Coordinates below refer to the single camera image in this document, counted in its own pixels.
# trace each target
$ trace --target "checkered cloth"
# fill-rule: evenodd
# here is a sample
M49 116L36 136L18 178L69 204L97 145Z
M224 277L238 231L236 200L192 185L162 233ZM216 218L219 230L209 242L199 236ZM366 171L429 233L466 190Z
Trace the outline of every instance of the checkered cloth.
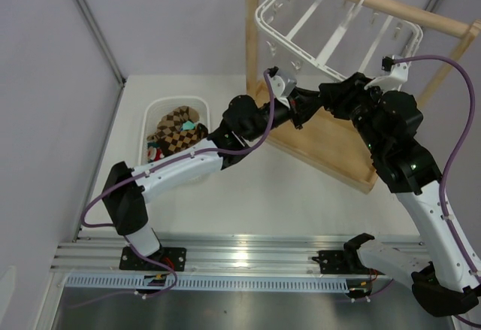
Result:
M196 110L189 106L181 106L163 116L157 125L156 133L147 136L149 142L158 142L164 137L171 136L182 130L182 124L190 121L195 123L199 120Z
M170 156L197 144L201 139L206 138L208 134L207 127L199 123L194 129L165 136L157 141L157 144L165 156Z

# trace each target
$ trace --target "wooden rack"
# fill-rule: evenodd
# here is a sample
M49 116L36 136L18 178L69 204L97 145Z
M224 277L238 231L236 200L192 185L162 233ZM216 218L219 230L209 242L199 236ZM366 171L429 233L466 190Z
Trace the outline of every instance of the wooden rack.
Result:
M255 12L258 6L259 0L246 0L246 81L247 93L255 98L258 104L262 104L266 102L268 95L265 83L257 81L258 29ZM395 0L364 0L363 6L459 38L458 44L449 55L455 61L459 61L481 32L480 20L467 24ZM451 69L450 65L441 65L417 98L418 106L426 105ZM369 192L377 180L370 153L357 131L350 123L336 120L324 111L317 113L302 131L295 130L290 123L284 124L272 131L269 141L281 150L362 192Z

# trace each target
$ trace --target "white tabletop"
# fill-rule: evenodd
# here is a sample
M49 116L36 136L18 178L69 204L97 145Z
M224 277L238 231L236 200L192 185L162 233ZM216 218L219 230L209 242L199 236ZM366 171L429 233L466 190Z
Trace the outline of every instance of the white tabletop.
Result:
M244 76L131 76L124 89L95 185L112 165L138 164L144 111L156 99L196 95L210 106L215 129L230 100L245 93ZM380 180L365 195L264 144L239 164L200 183L172 189L148 205L160 232L255 235L417 235L405 209ZM110 222L102 203L88 222Z

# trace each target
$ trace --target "white wall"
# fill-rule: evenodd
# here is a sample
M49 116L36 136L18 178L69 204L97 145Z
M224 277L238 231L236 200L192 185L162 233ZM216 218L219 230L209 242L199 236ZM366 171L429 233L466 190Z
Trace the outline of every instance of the white wall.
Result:
M438 13L467 23L481 18L481 0L444 0ZM447 55L454 40L444 35L428 32L420 53ZM447 183L447 193L456 215L474 249L481 254L481 38L477 38L465 53L461 64L474 83L477 113L470 135L462 147ZM434 63L419 63L410 73L409 87L414 93L426 84L437 67ZM453 71L424 109L425 121L418 139L433 154L443 168L455 146L467 118L468 94L462 77ZM481 306L477 307L477 322L481 323Z
M0 0L1 329L28 329L73 235L118 89L72 0Z
M243 74L244 2L89 0L126 75Z

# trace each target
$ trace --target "white robotic arm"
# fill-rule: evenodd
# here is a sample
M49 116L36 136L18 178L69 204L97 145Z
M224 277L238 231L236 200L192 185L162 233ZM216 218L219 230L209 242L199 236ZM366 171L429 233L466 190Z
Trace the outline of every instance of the white robotic arm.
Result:
M481 296L479 274L471 270L481 268L481 261L449 204L449 216L443 216L438 199L441 173L432 155L414 140L422 121L414 97L383 91L383 83L393 89L406 79L407 69L396 67L392 76L372 80L356 73L341 83L323 83L319 91L308 91L298 88L295 78L286 72L272 68L269 81L276 99L271 128L290 120L301 129L321 107L336 118L351 120L371 152L378 175L413 218L431 262L363 234L344 245L349 266L374 268L403 283L434 316L464 313L476 306ZM222 115L220 127L194 147L133 169L124 162L113 166L105 189L126 178L137 178L103 198L117 233L126 236L142 256L158 252L161 246L148 225L145 204L190 178L224 170L242 160L249 152L246 141L265 133L271 108L270 104L257 108L249 96L240 95ZM161 171L150 172L159 166ZM458 243L448 222L459 235ZM472 256L471 264L463 251Z

